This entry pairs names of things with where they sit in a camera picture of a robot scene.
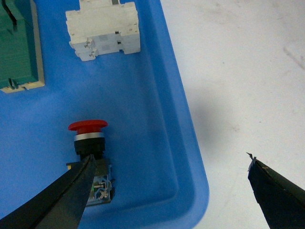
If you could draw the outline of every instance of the white circuit breaker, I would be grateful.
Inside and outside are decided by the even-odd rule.
[[[66,12],[70,46],[82,61],[97,55],[139,52],[140,31],[134,2],[80,0],[80,10]]]

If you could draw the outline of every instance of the blue tray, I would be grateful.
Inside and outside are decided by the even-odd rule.
[[[116,195],[85,209],[79,228],[186,228],[209,189],[159,0],[136,0],[141,52],[82,62],[65,11],[77,0],[36,0],[46,86],[0,94],[0,218],[66,172],[70,123],[104,119]]]

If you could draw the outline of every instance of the circuit breaker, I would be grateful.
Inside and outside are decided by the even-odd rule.
[[[97,55],[140,52],[138,12],[134,2],[80,0],[80,10],[66,12],[70,46],[82,61]]]
[[[18,92],[44,86],[36,5],[2,0],[0,6],[0,90]]]

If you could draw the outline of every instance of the green electrical component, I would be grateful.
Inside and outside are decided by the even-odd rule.
[[[1,0],[0,90],[44,86],[36,5],[32,0]]]

